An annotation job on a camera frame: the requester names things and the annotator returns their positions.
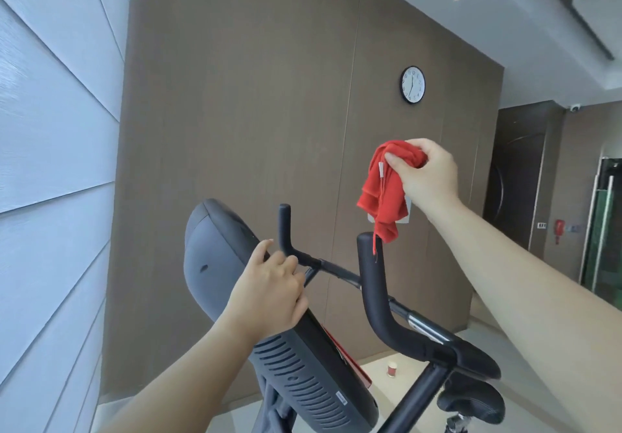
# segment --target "person's arm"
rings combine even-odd
[[[262,241],[212,329],[100,433],[205,433],[253,345],[294,327],[308,307],[298,260]]]
[[[430,140],[409,142],[428,154],[423,168],[387,161],[511,342],[586,432],[619,431],[622,312],[462,205],[451,154]]]

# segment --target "glass door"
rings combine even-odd
[[[601,162],[581,284],[622,310],[622,159]]]

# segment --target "wall clock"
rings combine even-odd
[[[399,88],[406,102],[409,104],[416,104],[424,97],[424,73],[416,66],[407,67],[402,73]]]

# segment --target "hand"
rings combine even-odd
[[[458,167],[453,156],[435,142],[426,138],[408,140],[428,156],[428,161],[420,169],[415,169],[397,156],[387,153],[389,165],[399,174],[404,192],[417,207],[430,217],[448,205],[460,204],[458,198]]]
[[[264,263],[271,244],[263,240],[257,245],[218,319],[253,344],[295,327],[308,308],[305,275],[294,273],[298,258],[277,251]]]

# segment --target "ceiling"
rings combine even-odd
[[[564,107],[622,100],[616,0],[573,1],[614,61],[560,0],[406,1],[505,67],[501,108],[551,99]]]

